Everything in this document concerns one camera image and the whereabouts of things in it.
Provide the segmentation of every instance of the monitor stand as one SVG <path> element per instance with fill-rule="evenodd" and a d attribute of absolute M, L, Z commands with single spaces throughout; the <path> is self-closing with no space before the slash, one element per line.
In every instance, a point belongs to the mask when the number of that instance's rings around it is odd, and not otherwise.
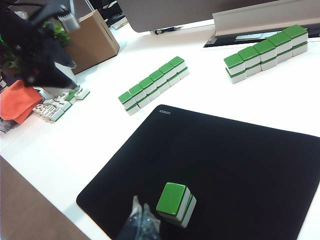
<path fill-rule="evenodd" d="M 318 9 L 320 1 L 281 0 L 213 13 L 215 30 L 204 47 L 257 43 L 295 24 L 319 37 Z"/>

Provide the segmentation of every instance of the robotic arm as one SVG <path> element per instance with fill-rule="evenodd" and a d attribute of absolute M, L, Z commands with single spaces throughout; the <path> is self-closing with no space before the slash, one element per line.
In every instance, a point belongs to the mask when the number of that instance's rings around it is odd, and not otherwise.
<path fill-rule="evenodd" d="M 0 35 L 23 61 L 21 77 L 25 86 L 75 89 L 77 85 L 57 69 L 55 63 L 70 68 L 76 64 L 54 39 L 53 26 L 42 27 L 46 20 L 54 17 L 67 32 L 79 29 L 73 0 L 51 0 L 29 19 L 20 18 L 1 2 Z"/>

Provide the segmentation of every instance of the cardboard box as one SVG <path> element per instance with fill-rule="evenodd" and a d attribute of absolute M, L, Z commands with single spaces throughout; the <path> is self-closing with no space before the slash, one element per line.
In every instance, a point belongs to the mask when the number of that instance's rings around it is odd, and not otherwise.
<path fill-rule="evenodd" d="M 95 10 L 79 19 L 80 29 L 70 33 L 66 53 L 73 59 L 77 74 L 118 54 L 119 44 L 100 13 Z"/>

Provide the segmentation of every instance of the orange cloth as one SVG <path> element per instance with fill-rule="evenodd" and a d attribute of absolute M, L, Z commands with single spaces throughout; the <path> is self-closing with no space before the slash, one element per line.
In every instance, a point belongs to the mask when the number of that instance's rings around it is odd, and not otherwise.
<path fill-rule="evenodd" d="M 23 81 L 17 80 L 0 94 L 0 100 L 1 118 L 21 124 L 42 97 L 33 87 L 25 87 Z"/>

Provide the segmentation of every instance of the green plant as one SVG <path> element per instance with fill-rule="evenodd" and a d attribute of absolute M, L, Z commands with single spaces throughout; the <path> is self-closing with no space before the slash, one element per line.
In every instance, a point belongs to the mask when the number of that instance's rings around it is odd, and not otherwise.
<path fill-rule="evenodd" d="M 50 22 L 46 21 L 43 27 L 47 26 Z M 64 48 L 69 44 L 70 37 L 65 32 L 64 28 L 59 23 L 53 24 L 54 39 L 59 45 Z M 17 75 L 21 72 L 23 61 L 19 56 L 15 56 L 10 47 L 5 43 L 0 35 L 0 70 L 12 75 Z"/>
<path fill-rule="evenodd" d="M 12 75 L 19 74 L 21 71 L 22 60 L 16 57 L 10 47 L 0 36 L 0 69 Z"/>
<path fill-rule="evenodd" d="M 43 27 L 47 26 L 50 22 L 46 21 L 43 24 Z M 53 23 L 53 32 L 54 32 L 54 39 L 58 41 L 61 47 L 66 47 L 69 44 L 70 37 L 68 33 L 65 32 L 64 28 L 60 23 Z"/>

